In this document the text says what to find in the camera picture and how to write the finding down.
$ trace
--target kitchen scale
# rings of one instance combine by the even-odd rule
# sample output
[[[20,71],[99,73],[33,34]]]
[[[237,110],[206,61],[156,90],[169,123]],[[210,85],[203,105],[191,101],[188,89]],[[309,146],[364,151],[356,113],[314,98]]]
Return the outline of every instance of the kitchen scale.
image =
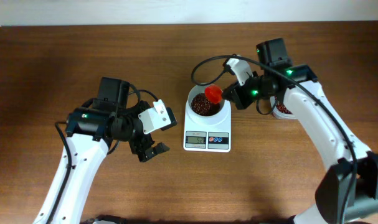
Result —
[[[229,152],[232,142],[230,102],[222,100],[219,112],[212,116],[201,116],[191,109],[193,98],[204,93],[206,88],[196,85],[187,98],[183,148],[187,151]]]

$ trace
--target wooden surface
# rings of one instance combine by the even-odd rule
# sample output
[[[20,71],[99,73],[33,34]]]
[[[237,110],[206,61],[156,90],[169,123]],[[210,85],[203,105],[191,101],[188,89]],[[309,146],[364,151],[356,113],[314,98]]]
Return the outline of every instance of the wooden surface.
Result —
[[[343,120],[378,152],[378,22],[0,28],[0,223],[34,220],[62,150],[53,123],[96,96],[103,76],[151,90],[179,124],[153,134],[171,150],[147,163],[120,144],[100,166],[82,220],[259,221],[307,209],[324,170],[297,121],[259,115],[255,105],[234,108],[229,153],[182,148],[192,68],[220,54],[257,59],[255,45],[276,37],[296,64],[311,66]],[[198,79],[211,80],[222,62]],[[225,75],[218,84],[233,81]],[[366,220],[378,223],[378,215]]]

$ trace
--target red object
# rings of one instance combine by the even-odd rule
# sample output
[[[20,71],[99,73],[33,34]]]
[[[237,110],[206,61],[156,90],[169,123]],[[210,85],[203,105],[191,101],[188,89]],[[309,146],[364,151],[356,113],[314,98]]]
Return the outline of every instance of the red object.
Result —
[[[223,91],[215,84],[209,85],[204,93],[207,99],[213,104],[218,104],[222,100]]]

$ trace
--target tabletop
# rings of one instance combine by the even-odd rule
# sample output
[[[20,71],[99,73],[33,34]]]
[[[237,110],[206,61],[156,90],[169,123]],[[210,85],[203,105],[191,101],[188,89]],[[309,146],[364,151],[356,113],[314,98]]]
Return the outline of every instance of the tabletop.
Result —
[[[378,21],[1,27],[0,223],[34,221],[62,152],[53,124],[96,97],[101,77],[152,91],[173,109],[178,125],[153,133],[171,150],[149,162],[140,163],[126,142],[107,156],[82,220],[107,214],[258,222],[306,210],[325,170],[299,122],[262,116],[255,105],[232,107],[229,153],[182,147],[193,67],[223,54],[257,60],[255,46],[277,37],[294,64],[312,68],[353,133],[378,152]],[[212,80],[222,62],[206,65],[197,79]],[[224,75],[217,84],[234,80]],[[262,109],[270,109],[267,101]],[[378,223],[378,214],[365,221]]]

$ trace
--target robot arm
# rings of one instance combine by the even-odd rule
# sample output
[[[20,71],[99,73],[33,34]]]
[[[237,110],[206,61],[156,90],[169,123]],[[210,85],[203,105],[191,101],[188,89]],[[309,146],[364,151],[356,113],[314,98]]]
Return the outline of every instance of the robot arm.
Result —
[[[357,174],[360,177],[355,181],[356,188],[351,188],[349,192],[344,214],[345,221],[378,213],[378,155],[373,154],[335,112],[317,76],[309,66],[293,67],[291,59],[286,54],[283,39],[258,44],[257,52],[261,63],[299,82],[320,99],[349,136],[357,158]],[[302,89],[276,77],[268,70],[260,77],[256,73],[254,76],[248,75],[249,64],[243,60],[238,63],[238,58],[234,57],[236,55],[227,59],[224,68],[232,75],[236,75],[238,81],[224,90],[223,99],[234,102],[237,109],[243,110],[254,101],[276,96],[278,101],[298,118],[316,146],[327,170],[315,193],[316,205],[292,217],[290,223],[340,223],[341,208],[346,203],[344,196],[350,186],[353,165],[351,153],[342,133],[327,112]]]
[[[140,162],[169,150],[163,143],[153,147],[150,133],[176,125],[172,110],[162,100],[154,102],[154,108],[138,100],[136,106],[126,109],[129,86],[132,85],[121,80],[103,78],[97,99],[69,115],[66,128],[69,151],[64,147],[59,168],[34,223],[80,222],[93,178],[112,140],[128,141]]]

